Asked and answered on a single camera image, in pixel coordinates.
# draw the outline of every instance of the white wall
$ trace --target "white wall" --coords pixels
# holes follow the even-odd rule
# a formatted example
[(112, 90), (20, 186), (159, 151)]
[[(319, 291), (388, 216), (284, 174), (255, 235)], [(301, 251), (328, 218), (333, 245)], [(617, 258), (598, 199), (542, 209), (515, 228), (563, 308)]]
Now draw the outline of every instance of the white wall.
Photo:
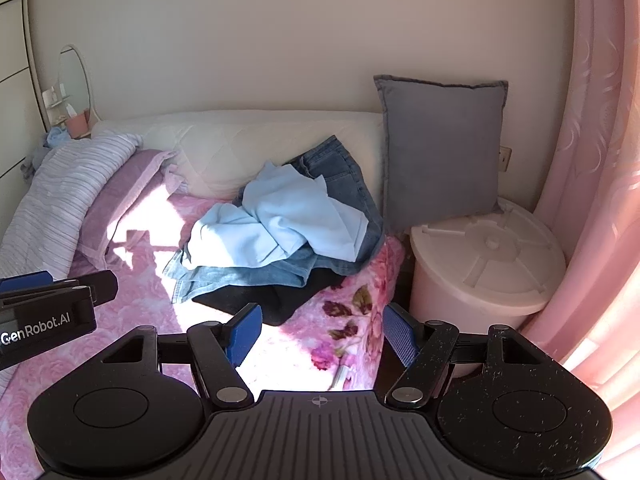
[(40, 83), (75, 45), (102, 118), (380, 110), (377, 73), (507, 79), (500, 193), (532, 207), (556, 143), (573, 0), (29, 0)]

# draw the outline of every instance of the white plastic container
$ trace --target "white plastic container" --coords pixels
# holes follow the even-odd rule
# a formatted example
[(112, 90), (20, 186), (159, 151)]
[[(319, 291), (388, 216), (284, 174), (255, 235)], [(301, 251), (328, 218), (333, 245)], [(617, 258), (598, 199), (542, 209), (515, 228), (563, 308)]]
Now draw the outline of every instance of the white plastic container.
[[(503, 214), (462, 217), (411, 229), (416, 266), (410, 312), (460, 332), (519, 327), (542, 310), (566, 269), (560, 245), (531, 213), (498, 199)], [(456, 376), (474, 365), (459, 365)]]

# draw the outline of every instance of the small shelf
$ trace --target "small shelf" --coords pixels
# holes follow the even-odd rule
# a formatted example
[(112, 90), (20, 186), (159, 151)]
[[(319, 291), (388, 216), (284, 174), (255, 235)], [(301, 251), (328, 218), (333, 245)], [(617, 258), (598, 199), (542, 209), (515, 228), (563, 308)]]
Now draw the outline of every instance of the small shelf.
[(60, 98), (55, 103), (52, 103), (49, 106), (47, 106), (47, 110), (53, 110), (53, 108), (56, 108), (56, 107), (60, 106), (63, 102), (65, 102), (70, 97), (71, 97), (71, 95), (65, 95), (64, 97)]

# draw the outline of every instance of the blue jeans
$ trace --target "blue jeans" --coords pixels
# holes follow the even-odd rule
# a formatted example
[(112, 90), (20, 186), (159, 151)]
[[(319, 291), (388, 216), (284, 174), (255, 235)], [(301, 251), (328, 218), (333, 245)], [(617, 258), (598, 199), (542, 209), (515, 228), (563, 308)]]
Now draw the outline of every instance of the blue jeans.
[[(289, 161), (296, 171), (310, 178), (324, 176), (327, 194), (364, 213), (369, 220), (367, 232), (355, 262), (345, 262), (315, 254), (308, 244), (286, 260), (273, 262), (258, 269), (244, 267), (197, 267), (185, 269), (182, 264), (184, 248), (174, 254), (164, 275), (177, 280), (174, 303), (182, 303), (195, 296), (212, 292), (226, 285), (287, 285), (305, 286), (311, 269), (331, 269), (341, 276), (360, 272), (377, 254), (384, 243), (382, 216), (364, 184), (362, 172), (351, 153), (335, 136)], [(242, 201), (241, 189), (236, 201)]]

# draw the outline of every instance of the metal screw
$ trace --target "metal screw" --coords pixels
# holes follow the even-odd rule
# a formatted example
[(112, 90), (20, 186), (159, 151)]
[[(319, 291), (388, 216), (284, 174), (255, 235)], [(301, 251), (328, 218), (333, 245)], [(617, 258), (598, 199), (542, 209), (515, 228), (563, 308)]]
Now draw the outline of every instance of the metal screw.
[(418, 388), (411, 388), (410, 386), (405, 386), (403, 388), (398, 388), (394, 390), (391, 396), (399, 402), (406, 402), (407, 404), (415, 404), (422, 398), (422, 392)]
[(235, 386), (228, 386), (218, 390), (216, 397), (222, 402), (242, 402), (247, 397), (247, 392), (242, 388), (236, 388)]

